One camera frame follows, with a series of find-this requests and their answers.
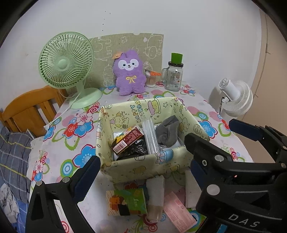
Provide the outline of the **yellow cartoon fabric box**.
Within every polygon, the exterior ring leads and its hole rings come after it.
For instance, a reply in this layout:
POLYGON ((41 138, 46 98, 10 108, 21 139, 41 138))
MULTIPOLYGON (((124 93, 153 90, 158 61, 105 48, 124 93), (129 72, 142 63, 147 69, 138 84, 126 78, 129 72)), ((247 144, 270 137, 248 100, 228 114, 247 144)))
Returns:
POLYGON ((210 140, 199 121, 177 97, 127 101, 101 107, 96 137, 96 155, 101 161, 101 172, 113 183, 121 183, 148 179, 190 166, 193 155, 184 145, 135 158, 113 159, 111 144, 116 132, 123 132, 135 125, 141 126, 145 118, 150 118, 157 125, 170 116, 176 116, 179 120, 180 142, 183 143, 185 136, 190 133, 210 140))

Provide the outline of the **floral tablecloth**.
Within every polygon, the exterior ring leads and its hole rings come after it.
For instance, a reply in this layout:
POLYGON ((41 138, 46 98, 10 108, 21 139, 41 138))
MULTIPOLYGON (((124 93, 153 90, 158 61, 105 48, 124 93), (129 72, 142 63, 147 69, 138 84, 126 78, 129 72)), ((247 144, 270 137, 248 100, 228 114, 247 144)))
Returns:
MULTIPOLYGON (((251 162, 248 151, 240 139, 230 131, 222 118, 205 99, 189 85, 178 92, 166 90, 161 83, 148 87, 142 94, 120 96, 115 88, 102 89, 102 97, 95 104, 83 109, 70 109, 64 103, 49 130, 42 138, 33 140, 27 176, 31 185, 43 181, 59 182, 72 176, 84 166, 87 159, 96 155, 96 137, 100 108, 127 101, 177 97, 199 121, 210 137, 212 144, 227 152, 235 162, 251 162)), ((181 200, 185 197, 185 168, 162 174, 166 192, 174 192, 181 200)), ((105 193, 114 189, 144 187, 144 179, 113 183, 99 172, 80 209, 96 232, 176 232, 176 227, 163 215, 159 222, 152 223, 146 215, 115 217, 107 215, 105 193)))

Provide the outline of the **yellow cartoon tissue pack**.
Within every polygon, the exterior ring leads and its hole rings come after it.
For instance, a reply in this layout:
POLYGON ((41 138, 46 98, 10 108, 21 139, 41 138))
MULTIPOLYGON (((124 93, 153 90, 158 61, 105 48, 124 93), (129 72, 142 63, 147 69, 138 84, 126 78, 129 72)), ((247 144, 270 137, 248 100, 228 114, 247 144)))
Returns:
POLYGON ((131 146, 139 139, 142 139, 143 136, 138 126, 129 127, 114 138, 111 149, 117 156, 120 156, 126 152, 126 150, 130 150, 131 146))

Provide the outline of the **pink sachet packet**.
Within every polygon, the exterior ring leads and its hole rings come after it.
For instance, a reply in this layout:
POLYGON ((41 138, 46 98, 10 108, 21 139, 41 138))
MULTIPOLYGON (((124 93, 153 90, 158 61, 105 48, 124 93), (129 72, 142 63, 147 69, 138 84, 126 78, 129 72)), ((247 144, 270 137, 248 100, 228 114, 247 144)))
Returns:
POLYGON ((179 232, 186 232, 197 224, 174 192, 164 197, 163 210, 179 232))

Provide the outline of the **white crumpled cloth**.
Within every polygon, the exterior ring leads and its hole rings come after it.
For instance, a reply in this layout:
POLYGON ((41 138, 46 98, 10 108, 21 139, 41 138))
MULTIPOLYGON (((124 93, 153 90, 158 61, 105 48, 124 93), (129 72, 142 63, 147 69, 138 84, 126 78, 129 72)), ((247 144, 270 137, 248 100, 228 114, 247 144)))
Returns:
POLYGON ((19 214, 19 207, 7 184, 3 184, 1 186, 0 201, 1 208, 4 211, 4 214, 8 218, 9 222, 16 223, 19 214))

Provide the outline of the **clear plastic pouch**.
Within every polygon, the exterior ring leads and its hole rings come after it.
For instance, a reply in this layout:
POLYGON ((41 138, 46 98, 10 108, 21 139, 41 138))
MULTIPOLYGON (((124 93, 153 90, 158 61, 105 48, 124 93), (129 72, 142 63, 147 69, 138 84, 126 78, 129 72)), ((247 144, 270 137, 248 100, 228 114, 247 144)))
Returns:
POLYGON ((158 144, 156 136, 156 127, 158 125, 160 124, 154 124, 150 118, 146 118, 142 122, 142 129, 148 154, 158 155, 162 151, 162 148, 158 144))

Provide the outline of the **green desk fan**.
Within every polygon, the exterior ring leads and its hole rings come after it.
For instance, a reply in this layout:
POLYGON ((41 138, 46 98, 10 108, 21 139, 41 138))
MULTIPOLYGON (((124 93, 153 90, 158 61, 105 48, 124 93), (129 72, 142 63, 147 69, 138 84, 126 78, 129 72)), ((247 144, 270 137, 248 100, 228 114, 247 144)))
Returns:
POLYGON ((86 88, 84 81, 94 62, 91 42, 78 32, 62 32, 43 47, 39 59, 39 73, 46 84, 55 89, 75 87, 77 92, 69 100, 69 107, 88 107, 102 97, 95 87, 86 88))

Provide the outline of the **green tissue pack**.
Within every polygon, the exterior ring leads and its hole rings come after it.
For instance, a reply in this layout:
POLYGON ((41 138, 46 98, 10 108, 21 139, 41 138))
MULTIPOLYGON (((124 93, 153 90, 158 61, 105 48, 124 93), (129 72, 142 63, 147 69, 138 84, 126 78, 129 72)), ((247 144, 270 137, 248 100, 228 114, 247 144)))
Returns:
POLYGON ((129 216, 147 214, 144 190, 122 189, 106 191, 107 215, 129 216))

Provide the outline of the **toothpick jar orange lid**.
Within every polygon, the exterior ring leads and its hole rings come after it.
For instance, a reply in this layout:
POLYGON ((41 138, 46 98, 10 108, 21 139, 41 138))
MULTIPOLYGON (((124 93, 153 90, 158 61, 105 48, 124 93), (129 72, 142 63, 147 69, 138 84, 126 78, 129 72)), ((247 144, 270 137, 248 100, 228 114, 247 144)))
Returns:
POLYGON ((145 71, 145 76, 146 76, 146 83, 145 85, 147 87, 155 87, 156 82, 159 82, 161 80, 161 74, 155 71, 151 71, 146 69, 145 71))

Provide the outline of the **purple plush toy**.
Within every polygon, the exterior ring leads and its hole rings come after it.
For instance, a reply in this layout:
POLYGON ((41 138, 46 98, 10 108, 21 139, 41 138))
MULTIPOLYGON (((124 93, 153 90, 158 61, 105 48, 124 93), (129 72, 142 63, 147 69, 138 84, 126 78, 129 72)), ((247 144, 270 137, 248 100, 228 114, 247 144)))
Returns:
POLYGON ((143 69, 143 62, 135 50, 123 52, 114 59, 113 73, 120 96, 145 92, 146 76, 143 69))

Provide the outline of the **grey drawstring pouch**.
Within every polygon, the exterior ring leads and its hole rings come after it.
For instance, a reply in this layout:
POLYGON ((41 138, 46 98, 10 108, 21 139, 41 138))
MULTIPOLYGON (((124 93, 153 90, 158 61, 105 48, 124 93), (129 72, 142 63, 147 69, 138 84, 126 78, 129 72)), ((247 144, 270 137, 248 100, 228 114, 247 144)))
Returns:
POLYGON ((178 139, 178 118, 173 115, 165 119, 155 129, 157 142, 167 148, 172 147, 178 139))

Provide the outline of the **grey plaid pillow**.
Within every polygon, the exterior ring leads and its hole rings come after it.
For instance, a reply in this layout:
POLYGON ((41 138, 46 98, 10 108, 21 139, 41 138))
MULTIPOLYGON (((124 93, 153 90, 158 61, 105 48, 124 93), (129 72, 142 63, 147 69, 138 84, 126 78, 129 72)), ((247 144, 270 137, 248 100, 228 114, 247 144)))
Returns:
POLYGON ((32 138, 27 133, 1 128, 1 178, 16 199, 29 202, 31 181, 26 176, 32 138))

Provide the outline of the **white towel paper band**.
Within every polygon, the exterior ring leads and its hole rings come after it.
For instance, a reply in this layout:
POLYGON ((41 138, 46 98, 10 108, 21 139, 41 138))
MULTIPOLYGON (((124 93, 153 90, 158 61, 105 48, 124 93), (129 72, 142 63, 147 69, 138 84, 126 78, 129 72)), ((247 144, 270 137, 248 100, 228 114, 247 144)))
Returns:
POLYGON ((164 177, 162 175, 146 181, 148 191, 147 218, 152 223, 160 221, 164 204, 164 177))

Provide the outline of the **beige wooden door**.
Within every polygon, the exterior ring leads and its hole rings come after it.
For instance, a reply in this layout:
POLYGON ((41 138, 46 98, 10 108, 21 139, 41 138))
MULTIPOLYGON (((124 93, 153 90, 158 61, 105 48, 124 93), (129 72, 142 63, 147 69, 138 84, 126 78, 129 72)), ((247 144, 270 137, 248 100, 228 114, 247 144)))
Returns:
POLYGON ((261 49, 251 86, 253 103, 239 119, 286 134, 286 40, 272 19, 262 10, 259 12, 261 49))

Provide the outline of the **black plastic bag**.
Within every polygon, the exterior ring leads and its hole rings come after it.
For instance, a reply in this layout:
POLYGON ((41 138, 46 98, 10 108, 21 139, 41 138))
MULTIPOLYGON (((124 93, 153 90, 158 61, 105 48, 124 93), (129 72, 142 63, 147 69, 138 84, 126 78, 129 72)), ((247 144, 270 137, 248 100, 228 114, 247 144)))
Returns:
POLYGON ((142 155, 147 155, 148 150, 145 142, 145 138, 142 137, 135 141, 132 145, 128 146, 117 156, 116 161, 134 158, 142 155))

